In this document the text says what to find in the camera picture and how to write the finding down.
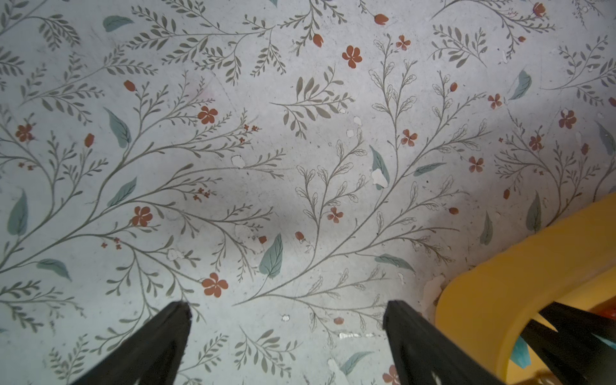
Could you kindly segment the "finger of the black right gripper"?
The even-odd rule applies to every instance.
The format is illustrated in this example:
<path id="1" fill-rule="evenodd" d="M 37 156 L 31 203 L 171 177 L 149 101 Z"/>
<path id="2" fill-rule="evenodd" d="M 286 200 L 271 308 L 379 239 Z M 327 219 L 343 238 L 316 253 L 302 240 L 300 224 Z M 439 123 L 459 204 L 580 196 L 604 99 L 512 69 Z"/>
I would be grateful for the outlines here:
<path id="1" fill-rule="evenodd" d="M 530 321 L 521 337 L 563 384 L 614 384 L 615 321 L 561 324 L 558 330 Z"/>
<path id="2" fill-rule="evenodd" d="M 539 312 L 559 332 L 589 342 L 591 337 L 615 344 L 615 321 L 562 303 L 551 303 Z"/>

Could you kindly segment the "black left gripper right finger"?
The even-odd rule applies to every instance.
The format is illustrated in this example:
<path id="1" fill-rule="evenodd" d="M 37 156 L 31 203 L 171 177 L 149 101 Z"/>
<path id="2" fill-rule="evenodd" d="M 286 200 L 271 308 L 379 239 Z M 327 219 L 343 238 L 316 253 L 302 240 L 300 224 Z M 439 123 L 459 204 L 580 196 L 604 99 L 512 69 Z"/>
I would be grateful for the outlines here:
<path id="1" fill-rule="evenodd" d="M 383 329 L 402 384 L 502 383 L 404 301 L 388 302 Z"/>

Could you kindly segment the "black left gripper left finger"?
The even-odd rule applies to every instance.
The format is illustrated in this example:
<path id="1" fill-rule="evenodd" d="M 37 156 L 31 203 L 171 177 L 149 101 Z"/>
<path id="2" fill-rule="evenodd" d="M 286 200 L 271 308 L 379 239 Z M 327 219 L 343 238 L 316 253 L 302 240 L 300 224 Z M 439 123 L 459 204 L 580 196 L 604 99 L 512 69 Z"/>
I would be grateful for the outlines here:
<path id="1" fill-rule="evenodd" d="M 192 326 L 188 303 L 173 302 L 76 384 L 173 384 Z"/>

